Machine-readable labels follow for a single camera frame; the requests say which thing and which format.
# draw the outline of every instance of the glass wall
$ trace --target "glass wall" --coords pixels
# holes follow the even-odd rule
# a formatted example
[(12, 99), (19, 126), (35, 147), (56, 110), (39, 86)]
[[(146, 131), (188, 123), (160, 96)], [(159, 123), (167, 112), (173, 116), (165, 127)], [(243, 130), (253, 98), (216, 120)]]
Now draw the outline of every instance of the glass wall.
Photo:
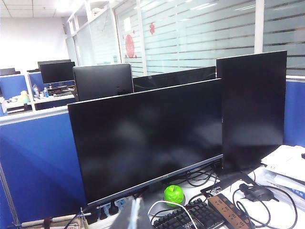
[(287, 75), (305, 76), (305, 1), (265, 0), (264, 52), (288, 50)]
[(140, 25), (135, 0), (127, 0), (115, 9), (122, 62), (130, 63), (132, 76), (143, 76)]
[(76, 50), (78, 51), (79, 65), (94, 65), (94, 55), (91, 42), (91, 33), (89, 25), (82, 28), (76, 35)]
[(117, 38), (113, 28), (110, 9), (90, 23), (95, 64), (118, 63)]
[(255, 0), (141, 1), (147, 74), (254, 52)]

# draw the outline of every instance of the white cable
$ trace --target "white cable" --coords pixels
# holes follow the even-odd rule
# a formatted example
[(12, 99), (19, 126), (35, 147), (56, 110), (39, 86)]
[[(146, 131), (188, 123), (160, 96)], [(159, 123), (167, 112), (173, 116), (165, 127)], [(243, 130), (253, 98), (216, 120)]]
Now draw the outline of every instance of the white cable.
[(177, 203), (174, 203), (174, 202), (170, 202), (170, 201), (166, 201), (166, 200), (159, 200), (159, 201), (155, 202), (155, 203), (151, 206), (151, 208), (148, 210), (148, 212), (147, 212), (147, 215), (148, 215), (148, 216), (149, 216), (149, 213), (151, 212), (152, 208), (153, 208), (156, 204), (159, 204), (159, 203), (174, 204), (174, 205), (177, 205), (177, 206), (183, 208), (183, 210), (184, 210), (184, 211), (187, 213), (187, 215), (190, 217), (190, 219), (191, 219), (191, 221), (192, 221), (192, 223), (193, 223), (195, 229), (198, 229), (198, 228), (196, 227), (196, 224), (195, 224), (194, 220), (192, 219), (190, 213), (186, 210), (186, 208), (185, 208), (184, 206), (182, 206), (181, 204), (177, 204)]

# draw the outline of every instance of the green apple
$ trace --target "green apple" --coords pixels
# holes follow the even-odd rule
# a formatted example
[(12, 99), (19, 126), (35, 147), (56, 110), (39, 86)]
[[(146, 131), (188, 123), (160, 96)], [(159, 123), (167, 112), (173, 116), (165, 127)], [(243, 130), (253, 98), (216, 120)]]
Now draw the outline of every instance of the green apple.
[[(183, 202), (183, 191), (178, 185), (170, 185), (164, 191), (164, 200), (173, 203), (181, 204)], [(176, 207), (174, 204), (168, 204), (171, 207)]]

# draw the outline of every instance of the power strip socket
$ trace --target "power strip socket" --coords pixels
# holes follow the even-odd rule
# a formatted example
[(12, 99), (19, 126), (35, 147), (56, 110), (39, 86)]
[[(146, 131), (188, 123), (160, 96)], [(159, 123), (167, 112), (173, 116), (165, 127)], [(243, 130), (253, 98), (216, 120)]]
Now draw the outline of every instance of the power strip socket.
[(218, 211), (226, 220), (229, 229), (250, 229), (252, 222), (223, 194), (208, 198), (209, 206)]

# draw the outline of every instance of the computer monitor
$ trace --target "computer monitor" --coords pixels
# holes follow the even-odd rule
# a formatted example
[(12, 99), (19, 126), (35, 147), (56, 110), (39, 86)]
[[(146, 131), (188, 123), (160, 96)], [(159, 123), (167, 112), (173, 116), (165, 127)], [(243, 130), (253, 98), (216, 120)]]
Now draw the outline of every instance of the computer monitor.
[(14, 75), (16, 74), (15, 68), (0, 69), (0, 75)]
[(68, 105), (89, 205), (222, 157), (221, 79)]
[(38, 69), (40, 70), (40, 65), (41, 64), (47, 64), (47, 63), (65, 63), (65, 62), (71, 62), (71, 59), (67, 60), (54, 60), (54, 61), (38, 61)]
[(133, 79), (135, 92), (215, 79), (216, 67), (197, 68), (173, 73), (141, 76)]
[(257, 166), (283, 144), (286, 59), (287, 51), (217, 59), (225, 169)]
[(74, 80), (74, 62), (41, 64), (43, 83), (61, 83)]
[(79, 101), (133, 92), (128, 63), (74, 67), (73, 72)]

